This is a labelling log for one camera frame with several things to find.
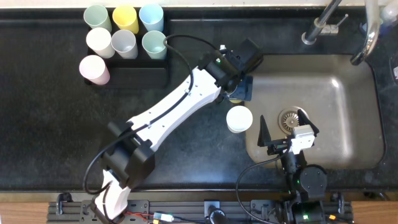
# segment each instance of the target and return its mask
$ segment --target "plastic cup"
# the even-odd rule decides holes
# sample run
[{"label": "plastic cup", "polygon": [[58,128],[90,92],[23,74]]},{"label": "plastic cup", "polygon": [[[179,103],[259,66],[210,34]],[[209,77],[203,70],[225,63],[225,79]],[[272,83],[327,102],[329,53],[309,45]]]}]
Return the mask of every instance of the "plastic cup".
[{"label": "plastic cup", "polygon": [[111,39],[111,34],[106,29],[99,27],[89,31],[86,43],[99,56],[110,58],[114,55]]},{"label": "plastic cup", "polygon": [[226,124],[232,133],[241,133],[253,123],[251,111],[244,106],[234,106],[226,114]]},{"label": "plastic cup", "polygon": [[132,6],[119,6],[112,14],[113,21],[120,29],[126,29],[133,34],[138,34],[137,11]]},{"label": "plastic cup", "polygon": [[129,30],[119,30],[112,36],[112,47],[122,58],[135,59],[138,56],[136,36]]},{"label": "plastic cup", "polygon": [[97,85],[109,82],[111,76],[106,68],[104,60],[97,55],[89,55],[80,62],[80,74]]},{"label": "plastic cup", "polygon": [[102,5],[90,6],[85,10],[83,15],[85,22],[91,28],[102,27],[112,32],[111,20],[109,19],[108,10]]},{"label": "plastic cup", "polygon": [[152,59],[165,59],[167,49],[163,44],[166,36],[159,31],[153,30],[146,33],[142,38],[142,46]]},{"label": "plastic cup", "polygon": [[139,11],[139,18],[148,31],[163,31],[163,9],[158,4],[148,4]]}]

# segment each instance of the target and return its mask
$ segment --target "black countertop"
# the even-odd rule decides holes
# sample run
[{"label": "black countertop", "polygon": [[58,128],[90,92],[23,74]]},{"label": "black countertop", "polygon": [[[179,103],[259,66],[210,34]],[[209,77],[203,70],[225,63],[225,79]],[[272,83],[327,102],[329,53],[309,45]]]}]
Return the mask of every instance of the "black countertop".
[{"label": "black countertop", "polygon": [[[167,9],[170,34],[195,35],[234,49],[250,37],[266,54],[354,54],[364,44],[358,29],[363,9],[339,9],[330,22],[350,17],[334,37],[312,46],[300,36],[322,10]],[[101,130],[150,108],[188,75],[171,55],[170,83],[163,90],[96,90],[78,71],[87,54],[88,27],[82,9],[6,10],[0,16],[0,190],[79,191],[83,173],[101,144]],[[379,39],[368,58],[374,69],[386,153],[373,169],[328,170],[330,190],[398,189],[398,29]],[[175,39],[194,65],[207,50],[201,43]],[[225,117],[232,104],[206,105],[184,121],[156,152],[156,168],[139,190],[233,189],[240,172],[253,164],[244,133],[233,134]],[[102,183],[96,166],[91,187]],[[243,189],[285,190],[275,169],[254,169]]]}]

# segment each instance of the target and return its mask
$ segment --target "wooden surface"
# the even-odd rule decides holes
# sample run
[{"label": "wooden surface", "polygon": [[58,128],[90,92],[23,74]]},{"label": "wooden surface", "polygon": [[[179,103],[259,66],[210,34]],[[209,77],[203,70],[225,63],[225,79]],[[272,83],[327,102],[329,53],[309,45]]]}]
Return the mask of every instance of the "wooden surface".
[{"label": "wooden surface", "polygon": [[[0,224],[44,224],[48,203],[0,203]],[[398,224],[398,202],[353,202],[359,224]]]}]

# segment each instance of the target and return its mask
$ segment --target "drain strainer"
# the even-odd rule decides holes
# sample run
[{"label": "drain strainer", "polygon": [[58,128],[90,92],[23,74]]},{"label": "drain strainer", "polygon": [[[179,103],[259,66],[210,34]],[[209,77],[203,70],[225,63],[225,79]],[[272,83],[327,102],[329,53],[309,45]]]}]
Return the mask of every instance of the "drain strainer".
[{"label": "drain strainer", "polygon": [[[299,116],[297,114],[299,109],[301,108],[298,106],[292,106],[279,113],[279,127],[284,133],[292,134],[293,128],[299,125]],[[301,110],[308,117],[308,114],[303,109]]]}]

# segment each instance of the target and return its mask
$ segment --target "stainless steel sink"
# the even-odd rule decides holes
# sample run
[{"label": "stainless steel sink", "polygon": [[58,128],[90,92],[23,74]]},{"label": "stainless steel sink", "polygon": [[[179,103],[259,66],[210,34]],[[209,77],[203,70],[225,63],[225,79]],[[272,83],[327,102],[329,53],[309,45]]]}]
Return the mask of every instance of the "stainless steel sink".
[{"label": "stainless steel sink", "polygon": [[309,164],[331,169],[374,167],[384,154],[373,71],[367,63],[350,64],[349,55],[269,55],[252,73],[252,100],[246,102],[253,124],[246,147],[255,162],[268,156],[257,146],[260,115],[272,139],[297,125],[302,108],[319,128],[315,146],[304,151]]}]

